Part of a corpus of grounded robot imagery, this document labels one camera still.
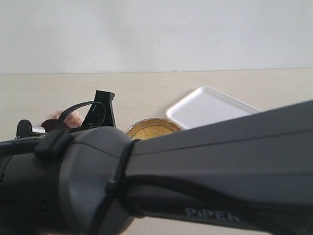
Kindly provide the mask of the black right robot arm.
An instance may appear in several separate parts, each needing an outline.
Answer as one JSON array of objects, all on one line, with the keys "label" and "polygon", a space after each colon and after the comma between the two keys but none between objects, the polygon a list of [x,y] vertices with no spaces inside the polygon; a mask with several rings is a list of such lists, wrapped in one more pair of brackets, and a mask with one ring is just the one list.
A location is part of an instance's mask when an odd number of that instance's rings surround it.
[{"label": "black right robot arm", "polygon": [[0,144],[3,235],[118,235],[156,217],[313,232],[313,103],[132,140],[114,127]]}]

